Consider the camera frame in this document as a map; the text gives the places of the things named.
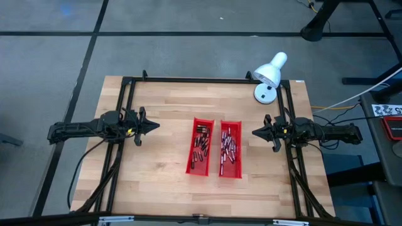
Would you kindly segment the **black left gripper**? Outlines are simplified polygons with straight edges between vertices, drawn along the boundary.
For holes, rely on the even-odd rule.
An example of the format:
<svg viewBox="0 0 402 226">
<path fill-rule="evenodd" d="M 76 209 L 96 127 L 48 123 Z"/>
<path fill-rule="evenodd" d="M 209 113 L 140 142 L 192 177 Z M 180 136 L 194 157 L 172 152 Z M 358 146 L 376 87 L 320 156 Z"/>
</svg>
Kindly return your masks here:
<svg viewBox="0 0 402 226">
<path fill-rule="evenodd" d="M 140 107 L 139 112 L 136 112 L 136 116 L 138 120 L 132 121 L 131 119 L 127 119 L 127 115 L 125 115 L 126 118 L 124 120 L 124 123 L 128 129 L 131 129 L 131 132 L 129 132 L 129 134 L 134 137 L 135 145 L 141 146 L 141 135 L 143 134 L 143 119 L 146 116 L 145 108 Z M 150 121 L 148 119 L 145 119 L 145 125 L 147 126 L 147 128 L 145 129 L 146 134 L 160 127 L 159 123 Z"/>
</svg>

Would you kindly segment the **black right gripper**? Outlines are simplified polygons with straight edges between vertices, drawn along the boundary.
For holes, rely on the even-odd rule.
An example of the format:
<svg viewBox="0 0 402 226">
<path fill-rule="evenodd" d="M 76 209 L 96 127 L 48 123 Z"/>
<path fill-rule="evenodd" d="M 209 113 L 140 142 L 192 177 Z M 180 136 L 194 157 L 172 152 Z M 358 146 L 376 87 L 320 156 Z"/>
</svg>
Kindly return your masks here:
<svg viewBox="0 0 402 226">
<path fill-rule="evenodd" d="M 253 130 L 252 134 L 261 139 L 267 140 L 267 142 L 272 142 L 273 151 L 277 153 L 281 149 L 280 139 L 286 140 L 290 138 L 292 126 L 287 122 L 285 127 L 277 127 L 272 123 L 272 118 L 269 114 L 265 115 L 264 125 L 265 126 L 259 129 Z"/>
</svg>

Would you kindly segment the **red plastic bin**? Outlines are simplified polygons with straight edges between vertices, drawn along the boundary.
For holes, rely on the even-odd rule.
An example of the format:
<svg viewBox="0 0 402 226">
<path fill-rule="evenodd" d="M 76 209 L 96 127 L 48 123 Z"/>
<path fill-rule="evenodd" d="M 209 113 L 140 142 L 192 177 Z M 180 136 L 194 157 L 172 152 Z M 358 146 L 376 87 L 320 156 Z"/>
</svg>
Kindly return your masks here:
<svg viewBox="0 0 402 226">
<path fill-rule="evenodd" d="M 190 175 L 198 175 L 198 176 L 208 176 L 209 175 L 209 161 L 210 161 L 210 153 L 211 153 L 211 146 L 212 146 L 212 135 L 214 131 L 214 120 L 206 120 L 206 119 L 199 119 L 199 118 L 194 118 L 193 119 L 193 128 L 192 128 L 192 136 L 191 136 L 191 143 L 190 143 L 190 150 L 188 153 L 188 159 L 187 159 L 187 168 L 186 168 L 186 174 Z M 197 126 L 198 125 L 205 125 L 207 128 L 210 128 L 210 136 L 207 137 L 207 132 L 198 132 L 197 131 Z M 204 152 L 202 151 L 202 146 L 205 144 L 201 144 L 200 146 L 195 147 L 195 138 L 196 137 L 205 137 L 205 141 L 208 139 L 209 143 L 207 146 L 207 149 L 209 150 L 208 156 L 204 156 Z M 195 162 L 195 168 L 191 169 L 191 161 L 193 158 L 193 152 L 196 152 L 197 154 L 197 162 Z M 198 158 L 198 152 L 201 152 L 203 161 L 201 162 Z"/>
<path fill-rule="evenodd" d="M 223 175 L 220 177 L 224 178 L 235 178 L 235 179 L 241 179 L 242 178 L 242 123 L 241 121 L 221 121 L 220 122 L 220 157 L 223 156 L 225 153 L 225 149 L 222 149 L 222 132 L 226 133 L 226 138 L 230 138 L 228 136 L 228 127 L 231 129 L 231 135 L 233 136 L 234 144 L 236 144 L 236 159 L 234 159 L 234 164 L 232 164 L 228 158 L 230 155 L 232 157 L 231 151 L 229 152 L 229 155 L 226 156 L 226 161 L 224 161 L 224 170 L 223 170 Z"/>
</svg>

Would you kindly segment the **white desk lamp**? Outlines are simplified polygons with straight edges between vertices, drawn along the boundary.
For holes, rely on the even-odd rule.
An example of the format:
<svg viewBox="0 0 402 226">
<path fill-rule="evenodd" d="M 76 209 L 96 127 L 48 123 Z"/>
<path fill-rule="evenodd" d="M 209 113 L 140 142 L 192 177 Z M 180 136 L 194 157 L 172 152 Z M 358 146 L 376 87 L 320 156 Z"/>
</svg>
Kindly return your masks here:
<svg viewBox="0 0 402 226">
<path fill-rule="evenodd" d="M 261 82 L 254 89 L 254 98 L 261 104 L 270 104 L 276 99 L 281 69 L 287 58 L 285 52 L 278 52 L 269 63 L 261 65 L 253 72 L 253 76 Z"/>
</svg>

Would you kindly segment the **black table foot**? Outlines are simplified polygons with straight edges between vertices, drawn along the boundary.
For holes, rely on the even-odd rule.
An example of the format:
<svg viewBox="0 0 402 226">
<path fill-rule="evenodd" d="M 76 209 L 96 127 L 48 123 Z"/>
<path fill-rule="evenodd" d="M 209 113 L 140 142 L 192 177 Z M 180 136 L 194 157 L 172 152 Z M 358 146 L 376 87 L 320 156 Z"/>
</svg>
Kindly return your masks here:
<svg viewBox="0 0 402 226">
<path fill-rule="evenodd" d="M 397 63 L 395 66 L 391 67 L 389 70 L 385 71 L 378 77 L 375 78 L 363 78 L 363 77 L 343 77 L 342 83 L 344 85 L 376 85 L 379 82 L 383 82 L 383 80 L 389 76 L 391 76 L 398 69 L 402 68 L 402 62 Z M 395 83 L 402 81 L 402 71 L 393 75 L 389 78 L 385 83 Z"/>
</svg>

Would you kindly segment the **grey side table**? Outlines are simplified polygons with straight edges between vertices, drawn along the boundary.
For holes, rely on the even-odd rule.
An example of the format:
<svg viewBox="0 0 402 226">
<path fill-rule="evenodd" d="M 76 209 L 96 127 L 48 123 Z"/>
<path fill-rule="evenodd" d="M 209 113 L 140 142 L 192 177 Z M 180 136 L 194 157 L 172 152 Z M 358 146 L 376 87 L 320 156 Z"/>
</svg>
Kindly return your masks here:
<svg viewBox="0 0 402 226">
<path fill-rule="evenodd" d="M 375 117 L 372 95 L 364 94 L 360 100 L 385 178 L 373 181 L 372 186 L 385 224 L 402 226 L 402 158 L 393 152 L 396 141 L 387 137 L 382 119 Z"/>
</svg>

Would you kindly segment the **black desk leg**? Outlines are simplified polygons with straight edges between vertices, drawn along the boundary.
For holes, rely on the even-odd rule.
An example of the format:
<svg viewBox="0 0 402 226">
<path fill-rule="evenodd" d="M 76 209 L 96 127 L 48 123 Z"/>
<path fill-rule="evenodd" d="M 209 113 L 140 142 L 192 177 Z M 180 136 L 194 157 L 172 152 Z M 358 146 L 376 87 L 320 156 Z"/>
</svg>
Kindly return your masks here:
<svg viewBox="0 0 402 226">
<path fill-rule="evenodd" d="M 315 17 L 301 29 L 301 37 L 307 41 L 320 41 L 323 28 L 339 3 L 340 0 L 324 0 Z"/>
</svg>

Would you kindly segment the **paper with black marks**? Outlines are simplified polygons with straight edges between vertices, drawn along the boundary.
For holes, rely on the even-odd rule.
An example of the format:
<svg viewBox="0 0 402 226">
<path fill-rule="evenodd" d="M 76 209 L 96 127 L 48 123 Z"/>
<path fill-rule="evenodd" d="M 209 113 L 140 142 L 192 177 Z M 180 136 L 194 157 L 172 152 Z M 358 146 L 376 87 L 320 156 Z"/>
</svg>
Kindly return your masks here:
<svg viewBox="0 0 402 226">
<path fill-rule="evenodd" d="M 402 116 L 402 105 L 372 104 L 375 116 Z"/>
</svg>

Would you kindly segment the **red framed device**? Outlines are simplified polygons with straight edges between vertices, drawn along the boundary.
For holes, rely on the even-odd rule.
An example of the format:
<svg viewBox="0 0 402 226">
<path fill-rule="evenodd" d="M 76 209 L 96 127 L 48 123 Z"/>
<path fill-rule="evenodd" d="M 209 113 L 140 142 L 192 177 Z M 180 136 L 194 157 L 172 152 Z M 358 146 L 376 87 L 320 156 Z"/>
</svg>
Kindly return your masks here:
<svg viewBox="0 0 402 226">
<path fill-rule="evenodd" d="M 388 139 L 402 141 L 402 117 L 384 117 L 382 123 Z"/>
</svg>

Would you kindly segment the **grey furniture foot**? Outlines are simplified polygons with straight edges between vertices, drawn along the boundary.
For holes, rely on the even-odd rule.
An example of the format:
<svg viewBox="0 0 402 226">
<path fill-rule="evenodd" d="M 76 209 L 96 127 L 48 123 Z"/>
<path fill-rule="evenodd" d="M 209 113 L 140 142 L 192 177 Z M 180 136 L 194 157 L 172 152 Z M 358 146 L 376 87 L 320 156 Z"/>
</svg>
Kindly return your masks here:
<svg viewBox="0 0 402 226">
<path fill-rule="evenodd" d="M 0 143 L 8 143 L 8 144 L 12 144 L 14 146 L 21 146 L 23 144 L 23 141 L 0 133 Z"/>
</svg>

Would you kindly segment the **black metal table frame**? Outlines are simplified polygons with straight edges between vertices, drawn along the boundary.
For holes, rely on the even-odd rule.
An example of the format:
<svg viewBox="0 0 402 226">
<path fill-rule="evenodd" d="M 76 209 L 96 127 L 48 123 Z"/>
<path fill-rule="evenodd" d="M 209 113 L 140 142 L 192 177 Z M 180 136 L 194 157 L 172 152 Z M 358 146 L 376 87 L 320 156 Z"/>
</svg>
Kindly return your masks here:
<svg viewBox="0 0 402 226">
<path fill-rule="evenodd" d="M 254 136 L 266 114 L 278 116 L 281 106 L 298 117 L 312 117 L 307 86 L 290 80 L 282 97 L 272 104 L 258 103 L 256 80 L 175 77 L 137 78 L 124 93 L 132 107 L 144 107 L 149 120 L 160 127 L 136 146 L 124 143 L 115 186 L 107 185 L 101 209 L 131 215 L 137 221 L 196 223 L 193 214 L 209 216 L 210 223 L 271 223 L 307 216 L 302 189 L 291 178 L 289 162 L 303 158 L 308 185 L 325 211 L 335 213 L 317 142 L 301 152 L 281 149 Z M 214 120 L 209 175 L 186 174 L 194 118 Z M 218 175 L 221 121 L 242 123 L 242 178 Z"/>
</svg>

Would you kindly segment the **silver metal bracket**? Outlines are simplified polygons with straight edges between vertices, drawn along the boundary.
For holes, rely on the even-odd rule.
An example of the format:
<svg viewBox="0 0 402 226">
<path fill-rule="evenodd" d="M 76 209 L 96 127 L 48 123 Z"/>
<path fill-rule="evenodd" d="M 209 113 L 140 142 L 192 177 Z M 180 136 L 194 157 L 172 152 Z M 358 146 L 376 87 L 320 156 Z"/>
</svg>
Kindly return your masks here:
<svg viewBox="0 0 402 226">
<path fill-rule="evenodd" d="M 296 221 L 296 220 L 273 220 L 273 225 L 279 226 L 310 226 L 309 222 Z"/>
<path fill-rule="evenodd" d="M 110 226 L 111 223 L 119 223 L 119 222 L 133 222 L 134 216 L 108 216 L 108 217 L 100 217 L 98 224 L 101 226 Z"/>
</svg>

